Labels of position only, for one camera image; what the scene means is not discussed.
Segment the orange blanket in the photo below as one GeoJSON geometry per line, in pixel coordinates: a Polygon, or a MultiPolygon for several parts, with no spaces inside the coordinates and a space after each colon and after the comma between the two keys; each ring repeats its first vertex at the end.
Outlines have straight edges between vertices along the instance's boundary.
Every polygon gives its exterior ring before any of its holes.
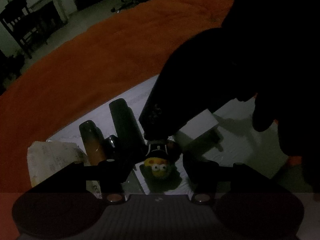
{"type": "Polygon", "coordinates": [[[18,235],[11,207],[19,194],[5,193],[30,189],[31,143],[158,74],[184,41],[219,27],[232,3],[151,0],[122,11],[39,60],[0,96],[0,239],[18,235]]]}

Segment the wall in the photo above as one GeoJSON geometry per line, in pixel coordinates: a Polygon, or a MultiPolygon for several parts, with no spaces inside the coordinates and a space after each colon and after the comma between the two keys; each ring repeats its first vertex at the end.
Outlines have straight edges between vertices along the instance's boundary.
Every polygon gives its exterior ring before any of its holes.
{"type": "MultiPolygon", "coordinates": [[[[33,4],[37,0],[28,0],[28,4],[33,4]]],[[[77,11],[76,4],[74,0],[61,0],[65,8],[66,14],[69,15],[77,11]]],[[[0,12],[4,9],[4,6],[7,4],[7,0],[0,0],[0,12]]],[[[20,49],[20,46],[8,33],[2,24],[0,24],[0,49],[6,56],[16,54],[16,51],[20,49]]]]}

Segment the wooden chair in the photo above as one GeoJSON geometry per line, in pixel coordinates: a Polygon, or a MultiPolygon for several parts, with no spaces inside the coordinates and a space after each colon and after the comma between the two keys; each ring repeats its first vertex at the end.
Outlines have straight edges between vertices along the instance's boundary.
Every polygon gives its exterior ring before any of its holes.
{"type": "Polygon", "coordinates": [[[25,53],[30,54],[32,37],[40,34],[44,41],[45,33],[36,12],[30,13],[26,0],[12,0],[0,14],[0,21],[25,53]]]}

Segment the person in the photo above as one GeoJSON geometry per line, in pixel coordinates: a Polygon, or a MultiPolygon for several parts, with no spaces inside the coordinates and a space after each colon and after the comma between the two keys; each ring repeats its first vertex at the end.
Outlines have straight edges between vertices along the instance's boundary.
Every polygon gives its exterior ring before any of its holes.
{"type": "Polygon", "coordinates": [[[148,144],[163,148],[170,135],[204,109],[214,112],[234,98],[247,101],[256,95],[254,129],[265,131],[277,120],[281,150],[313,159],[304,144],[308,92],[303,74],[308,72],[301,71],[313,63],[306,19],[296,18],[306,3],[234,0],[221,28],[205,30],[177,48],[139,117],[148,144]]]}

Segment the toy eye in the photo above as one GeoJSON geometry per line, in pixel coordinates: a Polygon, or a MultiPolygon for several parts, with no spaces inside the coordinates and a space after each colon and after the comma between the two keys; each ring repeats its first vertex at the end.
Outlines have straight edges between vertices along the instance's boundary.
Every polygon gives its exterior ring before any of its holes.
{"type": "Polygon", "coordinates": [[[153,165],[152,165],[152,170],[153,170],[153,171],[159,171],[159,169],[160,169],[159,164],[153,164],[153,165]]]}
{"type": "Polygon", "coordinates": [[[167,165],[166,164],[161,164],[160,165],[160,170],[161,171],[166,171],[167,170],[167,165]]]}

